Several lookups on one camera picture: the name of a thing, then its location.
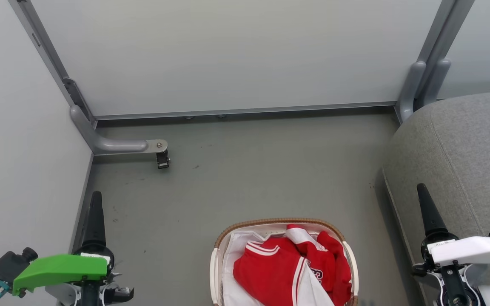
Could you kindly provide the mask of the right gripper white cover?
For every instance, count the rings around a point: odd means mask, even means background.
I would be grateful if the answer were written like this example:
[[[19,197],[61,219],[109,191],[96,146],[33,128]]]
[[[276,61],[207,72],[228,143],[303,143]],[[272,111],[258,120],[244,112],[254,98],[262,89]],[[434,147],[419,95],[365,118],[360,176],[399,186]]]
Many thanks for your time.
[[[425,239],[445,239],[422,243],[423,264],[413,266],[418,281],[435,289],[432,306],[490,306],[490,285],[481,277],[490,265],[490,233],[487,237],[458,237],[447,230],[426,184],[416,186]]]

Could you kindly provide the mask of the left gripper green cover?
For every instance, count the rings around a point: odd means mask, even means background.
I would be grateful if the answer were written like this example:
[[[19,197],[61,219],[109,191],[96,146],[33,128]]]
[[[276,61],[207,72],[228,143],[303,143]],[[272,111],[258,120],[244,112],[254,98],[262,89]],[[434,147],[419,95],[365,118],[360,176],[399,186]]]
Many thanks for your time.
[[[84,221],[81,247],[72,254],[33,260],[12,282],[12,295],[22,297],[38,287],[68,285],[72,306],[111,306],[131,301],[134,288],[120,287],[115,258],[106,246],[103,196],[93,192]]]

